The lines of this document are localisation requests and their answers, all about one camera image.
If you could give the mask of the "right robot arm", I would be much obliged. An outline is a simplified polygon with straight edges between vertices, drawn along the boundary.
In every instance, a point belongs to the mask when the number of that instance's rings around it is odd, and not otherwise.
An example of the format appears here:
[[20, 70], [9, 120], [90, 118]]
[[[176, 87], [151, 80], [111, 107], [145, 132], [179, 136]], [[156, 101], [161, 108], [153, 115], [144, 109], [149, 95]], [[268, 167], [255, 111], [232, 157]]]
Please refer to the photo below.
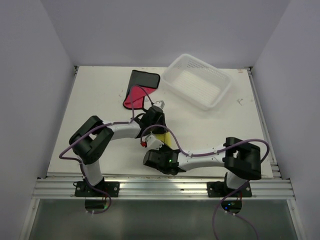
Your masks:
[[235, 196], [247, 181], [262, 178], [260, 147], [235, 137], [228, 137], [225, 143], [212, 149], [213, 154], [200, 150], [183, 153], [172, 149], [167, 144], [150, 134], [141, 145], [147, 149], [143, 164], [165, 175], [175, 176], [179, 173], [198, 168], [221, 167], [228, 170], [223, 182], [213, 183], [213, 190], [220, 196]]

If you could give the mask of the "grey and yellow towel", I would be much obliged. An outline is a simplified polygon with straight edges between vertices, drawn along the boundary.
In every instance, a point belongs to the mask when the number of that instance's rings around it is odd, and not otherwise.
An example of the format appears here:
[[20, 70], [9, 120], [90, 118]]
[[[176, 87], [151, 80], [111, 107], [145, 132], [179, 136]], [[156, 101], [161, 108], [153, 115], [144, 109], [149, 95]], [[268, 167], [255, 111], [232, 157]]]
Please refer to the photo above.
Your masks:
[[165, 133], [162, 133], [162, 134], [156, 134], [155, 137], [158, 140], [160, 140], [163, 143], [165, 143], [170, 148], [172, 147], [172, 138], [171, 138], [171, 134], [169, 132], [165, 132]]

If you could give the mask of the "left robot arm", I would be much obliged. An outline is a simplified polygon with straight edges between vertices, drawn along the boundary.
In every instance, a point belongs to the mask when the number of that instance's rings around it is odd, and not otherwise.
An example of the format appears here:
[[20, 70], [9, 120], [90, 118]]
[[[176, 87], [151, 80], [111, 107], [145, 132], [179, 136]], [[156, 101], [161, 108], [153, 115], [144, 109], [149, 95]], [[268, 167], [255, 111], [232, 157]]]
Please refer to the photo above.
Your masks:
[[96, 115], [91, 116], [69, 139], [70, 149], [77, 155], [84, 173], [87, 192], [96, 197], [105, 190], [99, 159], [110, 141], [144, 137], [155, 129], [148, 127], [164, 122], [163, 107], [158, 102], [142, 117], [136, 116], [130, 121], [104, 122]]

